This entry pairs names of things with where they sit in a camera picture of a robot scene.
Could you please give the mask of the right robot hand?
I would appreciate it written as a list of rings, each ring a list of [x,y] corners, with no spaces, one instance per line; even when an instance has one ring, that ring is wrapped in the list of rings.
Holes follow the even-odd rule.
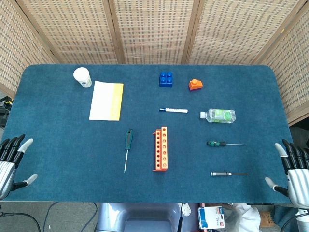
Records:
[[[287,188],[283,188],[273,182],[269,177],[265,178],[268,186],[273,191],[279,192],[290,199],[292,205],[300,209],[309,207],[309,150],[296,147],[287,140],[282,140],[283,145],[275,143],[284,173],[287,178]]]

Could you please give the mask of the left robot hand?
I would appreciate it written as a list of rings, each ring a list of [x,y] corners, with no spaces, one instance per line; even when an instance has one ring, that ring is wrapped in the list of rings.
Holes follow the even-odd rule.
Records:
[[[33,174],[28,179],[21,182],[14,183],[14,177],[17,168],[23,158],[24,153],[28,147],[33,143],[33,139],[30,138],[22,145],[21,142],[25,138],[22,134],[19,137],[12,139],[5,139],[0,144],[0,199],[5,199],[10,192],[20,188],[28,187],[38,177],[37,174]]]

